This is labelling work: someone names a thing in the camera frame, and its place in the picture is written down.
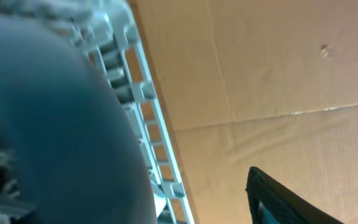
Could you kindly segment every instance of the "dark fabric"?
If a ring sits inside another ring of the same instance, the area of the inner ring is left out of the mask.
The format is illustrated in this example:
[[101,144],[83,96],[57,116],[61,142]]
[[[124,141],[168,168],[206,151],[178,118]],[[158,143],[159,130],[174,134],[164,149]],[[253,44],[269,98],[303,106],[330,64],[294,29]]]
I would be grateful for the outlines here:
[[0,16],[0,128],[34,223],[156,223],[140,149],[90,62],[34,21]]
[[254,224],[263,224],[259,216],[261,203],[279,223],[341,223],[312,206],[256,167],[250,168],[246,191]]

